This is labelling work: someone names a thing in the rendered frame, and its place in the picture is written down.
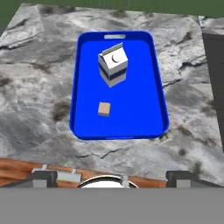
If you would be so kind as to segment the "brown wooden drawer front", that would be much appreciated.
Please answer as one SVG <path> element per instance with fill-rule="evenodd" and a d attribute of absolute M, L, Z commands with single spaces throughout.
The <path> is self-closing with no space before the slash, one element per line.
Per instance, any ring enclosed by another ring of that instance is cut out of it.
<path fill-rule="evenodd" d="M 43 165 L 47 165 L 50 169 L 56 169 L 66 172 L 78 172 L 82 175 L 81 183 L 87 179 L 91 179 L 96 176 L 113 175 L 108 172 L 90 171 L 73 167 L 64 167 L 52 164 L 40 164 L 0 157 L 0 186 L 5 186 L 13 181 L 23 180 L 32 173 L 33 168 L 41 168 Z M 66 182 L 60 180 L 57 180 L 57 182 L 59 188 L 76 188 L 79 184 L 76 182 Z"/>

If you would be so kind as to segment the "tan sugar cube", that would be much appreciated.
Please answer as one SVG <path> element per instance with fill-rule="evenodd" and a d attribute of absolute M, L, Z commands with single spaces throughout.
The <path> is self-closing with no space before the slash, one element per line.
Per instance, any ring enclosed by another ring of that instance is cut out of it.
<path fill-rule="evenodd" d="M 110 114 L 110 103 L 109 102 L 101 102 L 98 108 L 99 116 L 109 116 Z"/>

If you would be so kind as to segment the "blue tray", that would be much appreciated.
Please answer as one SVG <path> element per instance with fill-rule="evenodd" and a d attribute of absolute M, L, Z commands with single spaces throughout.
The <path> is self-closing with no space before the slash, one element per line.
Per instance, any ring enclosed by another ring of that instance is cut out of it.
<path fill-rule="evenodd" d="M 100 76 L 98 54 L 123 43 L 126 80 L 109 87 Z M 101 102 L 109 116 L 98 115 Z M 153 37 L 147 31 L 97 31 L 77 42 L 70 130 L 82 140 L 141 139 L 163 135 L 169 116 Z"/>

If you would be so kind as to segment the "white milk carton blue band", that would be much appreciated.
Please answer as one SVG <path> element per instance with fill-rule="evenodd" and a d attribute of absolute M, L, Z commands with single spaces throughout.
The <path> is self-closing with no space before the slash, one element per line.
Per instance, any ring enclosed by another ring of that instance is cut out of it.
<path fill-rule="evenodd" d="M 98 54 L 100 75 L 110 88 L 126 80 L 128 62 L 122 43 Z"/>

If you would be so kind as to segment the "dark grey appliance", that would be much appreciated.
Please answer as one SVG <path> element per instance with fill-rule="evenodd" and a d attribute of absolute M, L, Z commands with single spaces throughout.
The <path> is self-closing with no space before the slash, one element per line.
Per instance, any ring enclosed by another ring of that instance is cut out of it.
<path fill-rule="evenodd" d="M 203 39 L 224 152 L 224 35 L 204 33 Z"/>

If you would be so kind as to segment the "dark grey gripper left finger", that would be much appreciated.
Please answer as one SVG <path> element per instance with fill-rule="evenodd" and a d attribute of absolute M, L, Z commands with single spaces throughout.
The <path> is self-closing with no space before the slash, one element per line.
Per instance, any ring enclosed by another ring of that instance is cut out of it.
<path fill-rule="evenodd" d="M 58 173 L 56 171 L 35 171 L 26 179 L 12 182 L 5 187 L 32 187 L 32 188 L 52 188 L 57 187 Z"/>

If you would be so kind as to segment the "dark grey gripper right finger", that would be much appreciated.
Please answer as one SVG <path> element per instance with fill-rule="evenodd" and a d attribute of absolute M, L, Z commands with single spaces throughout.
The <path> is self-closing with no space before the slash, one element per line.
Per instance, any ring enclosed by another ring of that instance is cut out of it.
<path fill-rule="evenodd" d="M 166 186 L 169 188 L 219 187 L 217 184 L 198 178 L 189 171 L 168 171 L 165 176 Z"/>

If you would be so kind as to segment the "round white black-rimmed object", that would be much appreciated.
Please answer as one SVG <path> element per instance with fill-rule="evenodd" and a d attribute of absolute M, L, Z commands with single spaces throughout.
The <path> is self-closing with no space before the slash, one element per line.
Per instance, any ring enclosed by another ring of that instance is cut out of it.
<path fill-rule="evenodd" d="M 101 175 L 89 178 L 78 185 L 79 188 L 137 188 L 127 178 L 114 175 Z"/>

